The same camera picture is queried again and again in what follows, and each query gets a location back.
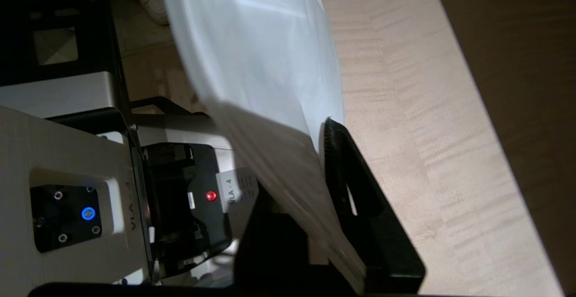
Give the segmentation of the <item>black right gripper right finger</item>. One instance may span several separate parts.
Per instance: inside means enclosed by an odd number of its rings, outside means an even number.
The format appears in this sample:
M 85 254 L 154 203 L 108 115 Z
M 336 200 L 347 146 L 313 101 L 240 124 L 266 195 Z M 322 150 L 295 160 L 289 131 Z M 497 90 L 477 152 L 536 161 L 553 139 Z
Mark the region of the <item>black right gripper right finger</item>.
M 326 183 L 348 241 L 360 256 L 365 291 L 416 295 L 426 268 L 348 129 L 324 123 Z

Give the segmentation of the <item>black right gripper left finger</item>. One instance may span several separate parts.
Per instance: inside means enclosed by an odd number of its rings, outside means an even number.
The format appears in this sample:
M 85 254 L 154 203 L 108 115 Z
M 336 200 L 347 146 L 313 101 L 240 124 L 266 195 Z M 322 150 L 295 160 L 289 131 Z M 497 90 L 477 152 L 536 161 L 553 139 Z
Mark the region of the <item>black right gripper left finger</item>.
M 331 265 L 309 262 L 308 235 L 259 193 L 234 261 L 235 285 L 255 295 L 353 295 Z

